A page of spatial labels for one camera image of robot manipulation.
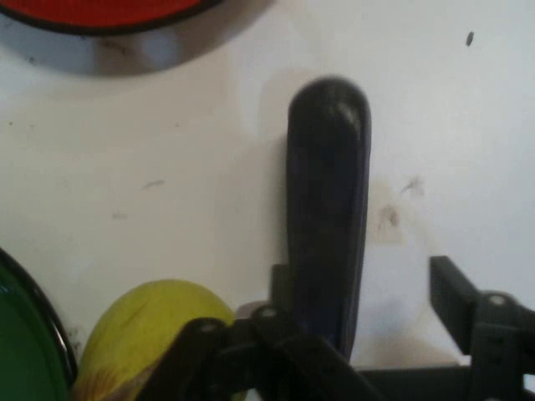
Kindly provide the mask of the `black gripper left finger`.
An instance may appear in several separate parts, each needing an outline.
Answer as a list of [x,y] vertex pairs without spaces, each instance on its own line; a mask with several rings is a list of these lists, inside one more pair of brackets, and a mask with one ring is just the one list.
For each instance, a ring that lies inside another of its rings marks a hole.
[[139,400],[375,400],[377,392],[323,339],[288,316],[295,272],[275,265],[270,298],[227,325],[189,321],[138,393]]

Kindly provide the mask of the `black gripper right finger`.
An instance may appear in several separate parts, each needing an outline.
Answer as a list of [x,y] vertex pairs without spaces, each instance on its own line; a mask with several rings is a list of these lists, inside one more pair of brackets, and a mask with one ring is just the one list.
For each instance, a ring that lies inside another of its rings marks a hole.
[[533,400],[534,311],[505,292],[482,291],[447,256],[430,258],[431,306],[471,358],[469,400]]

